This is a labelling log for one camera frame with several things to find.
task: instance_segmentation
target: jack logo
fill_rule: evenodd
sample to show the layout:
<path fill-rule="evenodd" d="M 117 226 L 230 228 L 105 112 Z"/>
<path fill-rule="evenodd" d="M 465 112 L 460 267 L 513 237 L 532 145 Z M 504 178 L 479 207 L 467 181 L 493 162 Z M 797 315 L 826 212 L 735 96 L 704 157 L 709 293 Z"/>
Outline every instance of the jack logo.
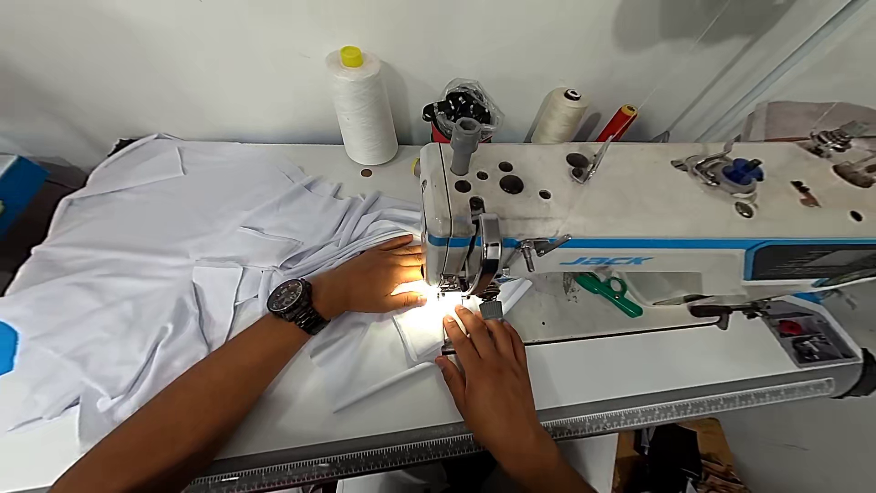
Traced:
<path fill-rule="evenodd" d="M 642 265 L 653 257 L 580 257 L 576 261 L 560 262 L 560 265 Z"/>

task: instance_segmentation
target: thread spool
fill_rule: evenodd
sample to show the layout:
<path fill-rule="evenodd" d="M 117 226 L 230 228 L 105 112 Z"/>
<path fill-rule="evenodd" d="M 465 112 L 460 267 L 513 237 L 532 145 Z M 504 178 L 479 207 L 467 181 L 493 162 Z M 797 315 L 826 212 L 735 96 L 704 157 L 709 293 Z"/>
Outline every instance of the thread spool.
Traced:
<path fill-rule="evenodd" d="M 534 144 L 569 142 L 581 123 L 589 104 L 575 89 L 556 88 L 547 96 L 547 105 L 533 132 Z"/>
<path fill-rule="evenodd" d="M 344 46 L 328 54 L 326 66 L 347 155 L 366 166 L 392 159 L 399 141 L 380 77 L 380 59 L 355 46 Z"/>
<path fill-rule="evenodd" d="M 605 142 L 611 135 L 614 135 L 612 142 L 617 142 L 624 136 L 627 129 L 632 125 L 633 120 L 639 115 L 639 110 L 632 104 L 624 104 L 614 116 L 609 120 L 608 125 L 599 133 L 597 142 Z"/>

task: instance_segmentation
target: machine control panel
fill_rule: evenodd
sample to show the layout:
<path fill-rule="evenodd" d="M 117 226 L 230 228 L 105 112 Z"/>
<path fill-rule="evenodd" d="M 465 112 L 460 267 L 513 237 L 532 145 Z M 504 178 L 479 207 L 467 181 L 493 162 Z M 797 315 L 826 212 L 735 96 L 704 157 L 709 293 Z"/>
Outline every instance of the machine control panel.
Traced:
<path fill-rule="evenodd" d="M 830 279 L 876 268 L 876 242 L 767 245 L 752 257 L 752 281 Z"/>

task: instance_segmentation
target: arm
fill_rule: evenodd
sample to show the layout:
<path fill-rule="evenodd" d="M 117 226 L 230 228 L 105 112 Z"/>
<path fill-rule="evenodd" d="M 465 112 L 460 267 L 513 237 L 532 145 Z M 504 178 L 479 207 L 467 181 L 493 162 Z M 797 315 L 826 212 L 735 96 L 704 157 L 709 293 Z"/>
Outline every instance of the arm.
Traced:
<path fill-rule="evenodd" d="M 444 328 L 465 375 L 446 356 L 435 362 L 475 439 L 527 491 L 596 493 L 541 427 L 517 331 L 507 322 L 484 322 L 462 306 L 456 313 L 470 338 L 452 317 L 445 317 Z"/>
<path fill-rule="evenodd" d="M 422 304 L 418 293 L 390 296 L 421 279 L 419 246 L 393 239 L 318 275 L 314 308 L 387 312 Z M 310 338 L 268 315 L 174 380 L 101 440 L 52 487 L 71 491 L 180 491 L 213 460 L 274 377 Z"/>

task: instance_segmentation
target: white wall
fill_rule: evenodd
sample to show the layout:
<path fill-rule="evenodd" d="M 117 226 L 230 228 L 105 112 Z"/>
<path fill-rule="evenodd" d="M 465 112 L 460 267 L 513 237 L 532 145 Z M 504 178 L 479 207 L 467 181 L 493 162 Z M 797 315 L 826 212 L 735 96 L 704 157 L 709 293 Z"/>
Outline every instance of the white wall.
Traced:
<path fill-rule="evenodd" d="M 422 106 L 458 76 L 498 100 L 498 141 L 560 85 L 593 98 L 588 129 L 653 93 L 629 135 L 678 120 L 688 139 L 701 96 L 770 70 L 846 1 L 0 0 L 0 150 L 89 168 L 151 132 L 337 143 L 323 59 L 344 44 L 385 61 L 402 143 L 427 141 Z"/>
<path fill-rule="evenodd" d="M 876 2 L 852 0 L 855 9 L 847 22 L 832 32 L 809 54 L 794 64 L 748 104 L 708 132 L 712 140 L 725 140 L 739 132 L 745 117 L 765 101 L 811 103 L 843 101 L 876 108 Z M 739 97 L 721 108 L 729 109 Z M 715 120 L 723 115 L 712 112 Z"/>

